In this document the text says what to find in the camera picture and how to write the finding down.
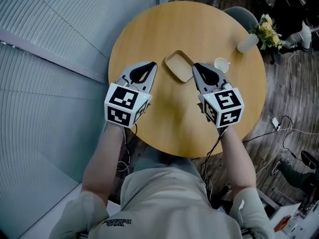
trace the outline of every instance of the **white cube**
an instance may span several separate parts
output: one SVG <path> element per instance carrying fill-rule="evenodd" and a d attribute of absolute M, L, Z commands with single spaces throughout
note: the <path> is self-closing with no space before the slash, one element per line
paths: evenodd
<path fill-rule="evenodd" d="M 244 112 L 244 102 L 238 88 L 200 94 L 203 112 L 217 128 L 238 123 Z"/>
<path fill-rule="evenodd" d="M 111 83 L 104 101 L 105 120 L 131 128 L 145 113 L 152 95 Z"/>

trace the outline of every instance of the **round wooden table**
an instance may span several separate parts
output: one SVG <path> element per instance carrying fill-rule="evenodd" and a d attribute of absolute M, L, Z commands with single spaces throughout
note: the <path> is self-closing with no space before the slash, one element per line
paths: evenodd
<path fill-rule="evenodd" d="M 182 83 L 164 64 L 165 57 L 182 50 L 194 63 L 213 65 L 223 57 L 231 63 L 225 74 L 245 103 L 235 124 L 243 138 L 255 125 L 266 97 L 266 72 L 255 46 L 246 54 L 237 44 L 248 35 L 232 17 L 212 6 L 189 1 L 154 6 L 132 20 L 117 39 L 109 63 L 109 82 L 128 65 L 155 61 L 158 71 L 153 99 L 138 121 L 137 136 L 150 146 L 182 157 L 203 157 L 218 138 L 215 125 L 201 113 L 194 79 Z M 219 144 L 213 154 L 222 151 Z"/>

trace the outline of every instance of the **white t-shirt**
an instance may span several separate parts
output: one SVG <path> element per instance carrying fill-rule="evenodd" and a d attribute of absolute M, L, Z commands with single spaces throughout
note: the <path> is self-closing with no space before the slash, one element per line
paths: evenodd
<path fill-rule="evenodd" d="M 297 47 L 297 43 L 301 43 L 305 49 L 310 48 L 311 43 L 311 32 L 310 28 L 303 21 L 303 28 L 298 33 L 290 35 L 283 43 L 283 46 L 291 49 Z"/>
<path fill-rule="evenodd" d="M 108 216 L 102 199 L 82 192 L 70 201 L 51 239 L 237 239 L 241 229 L 255 238 L 275 238 L 257 190 L 239 192 L 230 215 L 212 209 L 200 178 L 176 168 L 130 174 L 121 190 L 121 211 Z"/>

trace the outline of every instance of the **person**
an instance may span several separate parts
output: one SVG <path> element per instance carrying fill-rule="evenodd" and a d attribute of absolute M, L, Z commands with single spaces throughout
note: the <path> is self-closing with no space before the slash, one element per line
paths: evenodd
<path fill-rule="evenodd" d="M 304 191 L 309 199 L 308 203 L 313 203 L 319 200 L 319 168 L 316 168 L 315 173 L 300 173 L 294 170 L 289 158 L 286 158 L 284 162 L 278 161 L 271 171 L 271 176 L 275 176 L 279 173 L 283 174 L 287 182 L 298 189 Z"/>
<path fill-rule="evenodd" d="M 68 238 L 275 238 L 259 199 L 253 163 L 230 126 L 221 138 L 233 206 L 227 215 L 210 207 L 199 173 L 188 158 L 149 147 L 121 190 L 121 211 L 109 217 L 108 197 L 117 170 L 123 131 L 108 123 L 89 161 L 79 197 L 70 201 L 51 239 Z"/>
<path fill-rule="evenodd" d="M 295 52 L 297 50 L 308 51 L 312 40 L 310 28 L 302 21 L 302 29 L 293 33 L 283 41 L 283 47 L 280 49 L 282 54 Z"/>

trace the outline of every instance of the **rectangular tray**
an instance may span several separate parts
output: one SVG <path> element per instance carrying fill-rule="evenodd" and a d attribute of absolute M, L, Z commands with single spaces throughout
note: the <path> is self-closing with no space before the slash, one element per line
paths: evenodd
<path fill-rule="evenodd" d="M 168 55 L 165 63 L 182 82 L 188 82 L 193 78 L 191 68 L 194 62 L 181 50 L 176 50 Z"/>

